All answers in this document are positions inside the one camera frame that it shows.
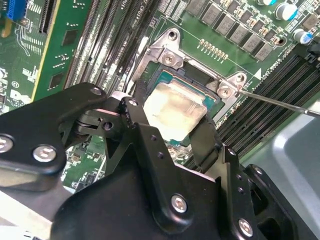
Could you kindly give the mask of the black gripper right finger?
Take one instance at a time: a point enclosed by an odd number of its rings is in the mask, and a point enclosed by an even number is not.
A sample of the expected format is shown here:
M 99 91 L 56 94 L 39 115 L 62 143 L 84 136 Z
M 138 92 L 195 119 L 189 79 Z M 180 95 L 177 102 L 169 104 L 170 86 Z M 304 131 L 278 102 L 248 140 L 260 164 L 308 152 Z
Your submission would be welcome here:
M 196 166 L 218 184 L 218 229 L 223 239 L 298 240 L 299 217 L 268 175 L 243 167 L 205 116 L 191 132 Z

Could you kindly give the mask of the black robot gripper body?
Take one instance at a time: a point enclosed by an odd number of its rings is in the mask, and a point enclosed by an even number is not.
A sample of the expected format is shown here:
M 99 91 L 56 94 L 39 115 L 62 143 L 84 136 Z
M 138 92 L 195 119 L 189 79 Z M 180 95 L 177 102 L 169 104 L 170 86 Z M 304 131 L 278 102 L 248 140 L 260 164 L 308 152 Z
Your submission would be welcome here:
M 116 171 L 73 194 L 56 213 L 53 240 L 230 240 L 219 209 L 219 185 L 177 165 L 192 204 L 192 225 L 179 234 L 165 233 L 155 222 L 136 165 Z

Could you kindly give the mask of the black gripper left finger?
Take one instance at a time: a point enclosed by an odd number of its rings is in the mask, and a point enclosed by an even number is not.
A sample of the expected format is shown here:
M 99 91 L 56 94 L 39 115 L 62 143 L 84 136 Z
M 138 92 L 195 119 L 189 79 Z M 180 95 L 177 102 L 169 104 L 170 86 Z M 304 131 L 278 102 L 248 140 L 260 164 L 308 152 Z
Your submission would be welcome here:
M 135 99 L 112 100 L 91 83 L 75 85 L 0 117 L 0 136 L 10 140 L 9 147 L 0 150 L 1 187 L 30 192 L 53 188 L 67 162 L 67 145 L 80 139 L 72 128 L 89 111 L 113 124 L 106 135 L 119 141 L 112 161 L 125 163 L 120 170 L 138 167 L 156 224 L 169 235 L 184 232 L 193 222 L 193 209 L 190 203 L 183 212 L 174 206 L 173 197 L 185 200 L 187 192 L 159 130 L 149 125 Z

